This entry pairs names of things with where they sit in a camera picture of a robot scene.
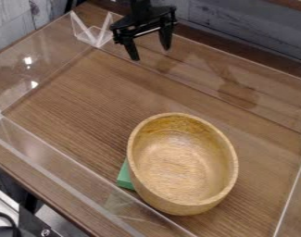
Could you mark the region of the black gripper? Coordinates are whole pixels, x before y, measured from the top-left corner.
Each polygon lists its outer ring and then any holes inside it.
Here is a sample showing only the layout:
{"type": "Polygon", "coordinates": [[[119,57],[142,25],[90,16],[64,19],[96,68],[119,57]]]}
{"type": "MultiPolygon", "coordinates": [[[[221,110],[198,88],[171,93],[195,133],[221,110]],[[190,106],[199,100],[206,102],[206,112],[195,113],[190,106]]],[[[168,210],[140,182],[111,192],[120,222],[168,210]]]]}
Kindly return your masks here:
{"type": "Polygon", "coordinates": [[[172,31],[176,24],[175,6],[152,6],[150,0],[130,0],[130,12],[108,27],[114,42],[123,44],[130,59],[139,61],[134,38],[156,31],[164,50],[171,47],[172,31]]]}

